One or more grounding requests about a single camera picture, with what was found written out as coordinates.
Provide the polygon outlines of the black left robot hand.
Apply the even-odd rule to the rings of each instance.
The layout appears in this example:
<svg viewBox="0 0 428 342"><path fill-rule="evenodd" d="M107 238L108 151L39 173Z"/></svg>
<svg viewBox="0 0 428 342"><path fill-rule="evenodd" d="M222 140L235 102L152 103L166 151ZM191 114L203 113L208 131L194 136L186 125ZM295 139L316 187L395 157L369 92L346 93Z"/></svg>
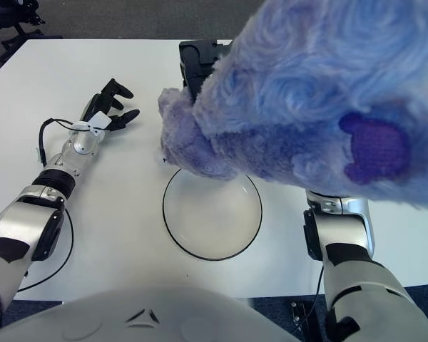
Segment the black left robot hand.
<svg viewBox="0 0 428 342"><path fill-rule="evenodd" d="M95 94L86 105L81 119L74 123L70 135L77 132L92 133L95 136L103 135L106 131L121 130L134 120L139 114L139 109L133 109L122 115L109 115L111 108L123 110L123 104L115 98L119 95L131 99L133 93L125 86L118 83L114 78L106 84L100 93Z"/></svg>

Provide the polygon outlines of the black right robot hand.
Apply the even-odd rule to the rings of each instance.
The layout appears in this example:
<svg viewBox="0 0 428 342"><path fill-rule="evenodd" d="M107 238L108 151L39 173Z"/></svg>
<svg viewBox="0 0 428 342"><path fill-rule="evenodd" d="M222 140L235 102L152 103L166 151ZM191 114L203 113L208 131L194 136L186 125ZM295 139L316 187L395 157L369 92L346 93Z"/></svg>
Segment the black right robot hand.
<svg viewBox="0 0 428 342"><path fill-rule="evenodd" d="M179 43L183 87L188 89L192 103L196 101L205 80L212 74L215 62L230 52L230 45L231 43L220 43L217 40Z"/></svg>

